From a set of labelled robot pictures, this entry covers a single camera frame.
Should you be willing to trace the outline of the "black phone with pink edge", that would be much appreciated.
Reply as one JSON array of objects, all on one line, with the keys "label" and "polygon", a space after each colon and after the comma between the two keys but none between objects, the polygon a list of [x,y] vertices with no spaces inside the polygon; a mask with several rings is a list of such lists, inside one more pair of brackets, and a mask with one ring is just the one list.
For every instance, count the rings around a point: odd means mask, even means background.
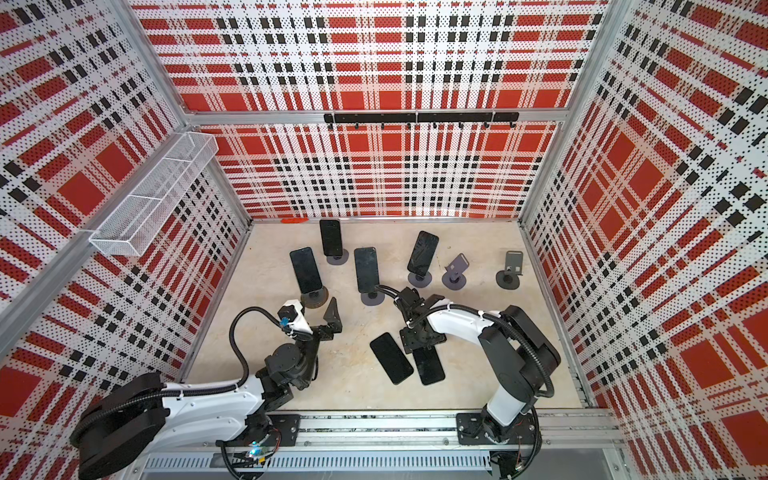
[{"label": "black phone with pink edge", "polygon": [[420,231],[414,243],[407,270],[418,277],[425,277],[437,250],[439,237],[426,231]]}]

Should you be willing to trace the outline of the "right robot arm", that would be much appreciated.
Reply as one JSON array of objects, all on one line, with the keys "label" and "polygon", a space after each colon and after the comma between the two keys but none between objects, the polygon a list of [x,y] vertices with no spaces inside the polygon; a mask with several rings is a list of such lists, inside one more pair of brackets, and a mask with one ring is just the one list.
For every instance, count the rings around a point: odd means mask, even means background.
[{"label": "right robot arm", "polygon": [[531,412],[538,399],[555,395],[552,374],[561,363],[560,354],[520,307],[483,311],[441,295],[424,299],[414,288],[396,292],[381,285],[378,290],[393,299],[403,317],[405,331],[412,336],[408,351],[433,347],[448,336],[482,349],[498,383],[483,407],[489,433],[500,436]]}]

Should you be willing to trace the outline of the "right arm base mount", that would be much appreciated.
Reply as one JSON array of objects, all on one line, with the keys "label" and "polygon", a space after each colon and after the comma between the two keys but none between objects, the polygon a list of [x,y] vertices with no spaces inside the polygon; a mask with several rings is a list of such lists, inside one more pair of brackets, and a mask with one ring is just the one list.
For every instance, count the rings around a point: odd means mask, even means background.
[{"label": "right arm base mount", "polygon": [[502,426],[483,409],[480,413],[456,415],[457,438],[463,446],[512,447],[511,451],[491,450],[491,470],[499,479],[520,479],[541,451],[543,438],[538,412],[531,407],[510,425]]}]

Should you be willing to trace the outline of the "black phone with white sticker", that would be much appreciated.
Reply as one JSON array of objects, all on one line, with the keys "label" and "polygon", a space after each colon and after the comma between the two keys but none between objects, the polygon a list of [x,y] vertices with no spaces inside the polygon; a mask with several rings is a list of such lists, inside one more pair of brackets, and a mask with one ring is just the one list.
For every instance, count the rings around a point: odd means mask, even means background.
[{"label": "black phone with white sticker", "polygon": [[369,346],[394,385],[401,384],[414,373],[413,366],[390,333],[379,335]]}]

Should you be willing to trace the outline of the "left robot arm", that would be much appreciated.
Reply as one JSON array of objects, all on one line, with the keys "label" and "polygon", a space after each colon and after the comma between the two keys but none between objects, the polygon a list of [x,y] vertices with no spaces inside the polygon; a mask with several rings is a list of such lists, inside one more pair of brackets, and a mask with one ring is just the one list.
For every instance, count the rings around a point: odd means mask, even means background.
[{"label": "left robot arm", "polygon": [[[305,390],[316,380],[321,343],[343,330],[335,299],[319,326],[307,322],[305,311],[301,301],[289,300],[275,315],[257,306],[239,312],[228,331],[242,368],[235,380],[169,383],[157,373],[146,373],[88,408],[69,438],[78,451],[79,478],[102,479],[143,455],[198,444],[217,447],[235,478],[256,478],[255,467],[280,448],[295,445],[300,417],[278,410],[295,390]],[[250,370],[236,339],[238,324],[252,313],[265,317],[289,339],[257,372]]]}]

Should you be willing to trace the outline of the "blue-edged phone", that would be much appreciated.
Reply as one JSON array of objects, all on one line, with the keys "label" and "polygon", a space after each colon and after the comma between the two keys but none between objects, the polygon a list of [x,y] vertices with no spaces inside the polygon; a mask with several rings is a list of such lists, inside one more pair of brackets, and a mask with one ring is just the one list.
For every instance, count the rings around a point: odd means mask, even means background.
[{"label": "blue-edged phone", "polygon": [[446,376],[435,347],[422,347],[412,352],[420,381],[429,386],[443,381]]}]

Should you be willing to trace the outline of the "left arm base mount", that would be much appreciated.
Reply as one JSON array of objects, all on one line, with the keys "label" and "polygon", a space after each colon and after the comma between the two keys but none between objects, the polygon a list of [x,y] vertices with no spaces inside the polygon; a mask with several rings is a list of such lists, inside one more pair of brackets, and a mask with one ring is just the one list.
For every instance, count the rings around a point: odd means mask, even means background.
[{"label": "left arm base mount", "polygon": [[245,429],[232,440],[217,440],[222,461],[234,479],[259,479],[282,446],[294,446],[298,414],[251,415]]}]

